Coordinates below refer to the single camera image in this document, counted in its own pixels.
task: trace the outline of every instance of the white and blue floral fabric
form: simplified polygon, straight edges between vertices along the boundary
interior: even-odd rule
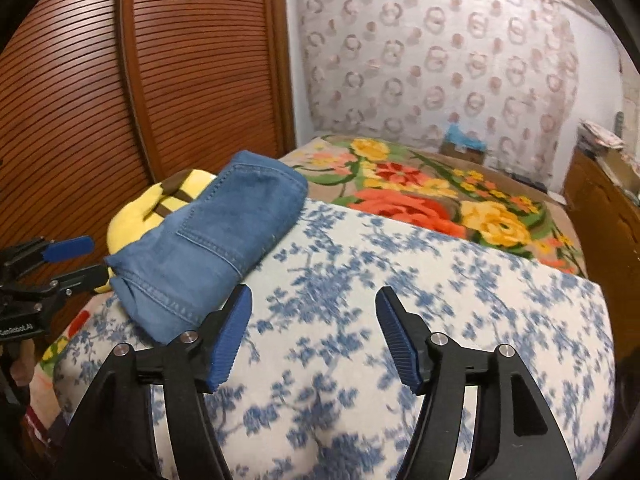
[[[519,352],[587,478],[604,452],[614,358],[594,283],[426,229],[308,200],[297,225],[246,278],[254,308],[228,381],[206,396],[236,479],[390,479],[422,399],[402,386],[374,312],[390,285],[432,331],[462,346]],[[151,345],[111,296],[70,341],[54,375],[68,419],[114,345]],[[467,389],[451,478],[465,475],[475,397]],[[177,478],[160,386],[156,444]]]

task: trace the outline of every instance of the human hand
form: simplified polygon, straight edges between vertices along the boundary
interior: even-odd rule
[[[25,339],[20,342],[20,355],[11,364],[11,377],[17,386],[27,386],[33,379],[35,369],[35,345],[32,339]]]

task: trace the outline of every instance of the metal pin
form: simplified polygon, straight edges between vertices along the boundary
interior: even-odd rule
[[[435,334],[431,334],[431,342],[434,345],[444,346],[449,342],[449,338],[442,332],[436,332]]]
[[[183,343],[193,343],[198,338],[198,333],[195,330],[187,330],[180,334],[180,341]]]
[[[126,343],[120,343],[113,349],[113,353],[117,356],[127,355],[129,353],[129,345]]]
[[[516,351],[511,345],[500,345],[498,347],[498,351],[505,357],[513,357],[514,355],[516,355]]]

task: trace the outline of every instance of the bed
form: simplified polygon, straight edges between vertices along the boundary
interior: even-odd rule
[[[614,359],[604,299],[579,277],[584,263],[562,210],[475,164],[380,140],[325,136],[282,160],[308,178],[312,200],[247,277],[255,298],[248,337],[229,382],[207,401],[235,478],[335,478],[337,466],[353,478],[394,477],[420,400],[400,385],[373,314],[382,285],[463,345],[511,342],[586,478],[606,443]],[[489,214],[474,229],[483,203],[499,211],[502,234]],[[117,298],[102,294],[44,354],[30,421],[53,454],[100,363],[123,340],[152,345]],[[159,388],[154,395],[162,471],[175,478]],[[470,391],[452,478],[464,475],[474,411]],[[248,444],[269,452],[249,457],[240,451]]]

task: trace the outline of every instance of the patterned curtain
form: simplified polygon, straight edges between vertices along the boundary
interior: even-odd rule
[[[299,0],[316,130],[436,150],[452,124],[550,176],[578,58],[556,0]]]

